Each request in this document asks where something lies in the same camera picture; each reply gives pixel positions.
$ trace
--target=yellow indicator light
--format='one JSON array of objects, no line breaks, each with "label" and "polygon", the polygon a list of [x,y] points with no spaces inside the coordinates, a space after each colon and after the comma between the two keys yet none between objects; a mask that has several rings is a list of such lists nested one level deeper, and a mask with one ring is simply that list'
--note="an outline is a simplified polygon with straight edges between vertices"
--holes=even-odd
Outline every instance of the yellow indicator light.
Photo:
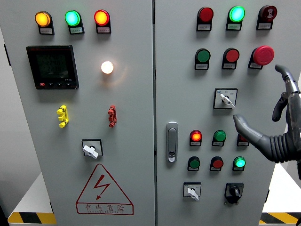
[{"label": "yellow indicator light", "polygon": [[36,16],[34,19],[35,19],[36,23],[41,27],[47,27],[51,22],[49,14],[47,12],[43,12],[43,11],[36,13]]},{"label": "yellow indicator light", "polygon": [[114,69],[114,66],[112,64],[112,62],[110,61],[105,61],[102,63],[102,72],[105,73],[105,74],[111,74],[113,69]]},{"label": "yellow indicator light", "polygon": [[105,26],[108,24],[110,16],[107,11],[101,9],[95,12],[94,20],[98,25]]}]

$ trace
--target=robotic hand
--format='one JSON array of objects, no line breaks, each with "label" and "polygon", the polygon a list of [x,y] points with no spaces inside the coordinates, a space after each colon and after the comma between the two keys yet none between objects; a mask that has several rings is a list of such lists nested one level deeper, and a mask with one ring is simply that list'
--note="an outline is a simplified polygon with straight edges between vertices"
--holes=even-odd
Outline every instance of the robotic hand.
[{"label": "robotic hand", "polygon": [[276,65],[276,71],[282,74],[286,92],[276,104],[273,121],[279,121],[286,105],[286,123],[288,131],[279,136],[262,134],[251,128],[246,119],[240,115],[233,116],[237,132],[254,145],[268,160],[278,162],[297,161],[299,179],[301,180],[301,94],[299,87],[286,67]]}]

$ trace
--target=red indicator light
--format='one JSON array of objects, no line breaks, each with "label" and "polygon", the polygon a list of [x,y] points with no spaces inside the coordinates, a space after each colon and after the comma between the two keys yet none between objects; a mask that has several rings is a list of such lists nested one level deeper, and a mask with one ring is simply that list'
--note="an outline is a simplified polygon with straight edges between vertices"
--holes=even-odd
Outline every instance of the red indicator light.
[{"label": "red indicator light", "polygon": [[213,10],[208,7],[201,8],[198,16],[201,19],[201,21],[209,22],[213,18]]},{"label": "red indicator light", "polygon": [[260,9],[259,16],[264,22],[272,22],[277,16],[277,9],[275,6],[264,6]]},{"label": "red indicator light", "polygon": [[194,142],[198,142],[202,139],[202,133],[199,130],[194,130],[190,133],[190,138]]},{"label": "red indicator light", "polygon": [[213,162],[213,167],[216,169],[221,168],[224,165],[224,162],[222,160],[216,160]]},{"label": "red indicator light", "polygon": [[226,59],[230,62],[233,63],[237,61],[239,58],[239,52],[237,49],[231,49],[230,51],[227,52],[226,54]]},{"label": "red indicator light", "polygon": [[105,26],[110,21],[110,15],[107,11],[101,9],[95,12],[94,20],[99,26]]},{"label": "red indicator light", "polygon": [[274,59],[274,50],[270,46],[260,46],[253,54],[253,60],[256,64],[264,66],[268,65]]}]

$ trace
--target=switch plate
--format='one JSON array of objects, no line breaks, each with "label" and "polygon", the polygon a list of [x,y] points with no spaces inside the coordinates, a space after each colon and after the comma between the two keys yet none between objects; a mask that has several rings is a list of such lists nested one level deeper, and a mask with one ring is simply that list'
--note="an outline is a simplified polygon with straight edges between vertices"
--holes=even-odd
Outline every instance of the switch plate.
[{"label": "switch plate", "polygon": [[201,197],[201,188],[202,188],[201,182],[184,182],[183,183],[183,197],[190,198],[190,195],[188,194],[188,188],[195,190],[196,194],[199,197]]},{"label": "switch plate", "polygon": [[237,88],[216,88],[214,91],[213,109],[232,109],[229,105],[226,105],[222,101],[220,94],[224,94],[226,97],[228,97],[232,104],[235,106],[237,92]]},{"label": "switch plate", "polygon": [[101,139],[84,139],[81,141],[81,144],[83,148],[85,145],[87,145],[88,147],[94,147],[95,151],[98,153],[98,156],[103,155],[103,145]]}]

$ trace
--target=warning sign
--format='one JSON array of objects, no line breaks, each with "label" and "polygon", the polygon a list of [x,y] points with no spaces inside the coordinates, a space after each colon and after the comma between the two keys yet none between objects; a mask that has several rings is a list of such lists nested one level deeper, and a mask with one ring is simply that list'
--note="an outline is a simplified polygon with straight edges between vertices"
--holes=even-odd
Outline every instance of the warning sign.
[{"label": "warning sign", "polygon": [[102,164],[97,164],[76,201],[79,214],[133,215],[134,205]]}]

